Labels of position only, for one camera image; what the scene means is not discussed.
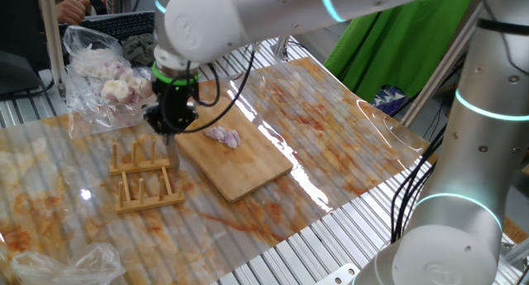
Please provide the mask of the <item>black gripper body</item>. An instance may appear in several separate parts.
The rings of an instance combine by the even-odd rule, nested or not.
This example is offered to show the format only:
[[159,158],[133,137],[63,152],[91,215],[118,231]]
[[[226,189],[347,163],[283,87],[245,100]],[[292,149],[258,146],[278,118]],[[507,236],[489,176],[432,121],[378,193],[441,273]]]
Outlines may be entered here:
[[162,112],[185,112],[188,109],[188,100],[195,93],[198,83],[192,80],[187,83],[177,80],[174,83],[158,80],[152,83],[152,90],[159,98],[158,102]]

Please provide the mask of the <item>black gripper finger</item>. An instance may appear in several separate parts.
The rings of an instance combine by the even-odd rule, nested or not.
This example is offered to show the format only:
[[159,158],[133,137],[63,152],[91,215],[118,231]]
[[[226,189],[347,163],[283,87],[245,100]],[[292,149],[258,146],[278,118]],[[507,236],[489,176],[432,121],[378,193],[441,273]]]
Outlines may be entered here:
[[187,102],[185,106],[181,106],[175,112],[175,126],[177,132],[183,132],[196,119],[198,119],[198,111],[193,102]]
[[167,135],[168,128],[158,103],[151,103],[142,106],[143,118],[150,127],[159,135]]

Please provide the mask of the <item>person's hand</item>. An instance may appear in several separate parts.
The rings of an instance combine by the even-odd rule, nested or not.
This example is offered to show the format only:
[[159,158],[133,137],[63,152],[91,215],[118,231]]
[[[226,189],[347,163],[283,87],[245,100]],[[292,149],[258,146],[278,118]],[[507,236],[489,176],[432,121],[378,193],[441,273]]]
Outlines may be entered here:
[[59,24],[79,25],[87,14],[89,0],[63,0],[55,5]]

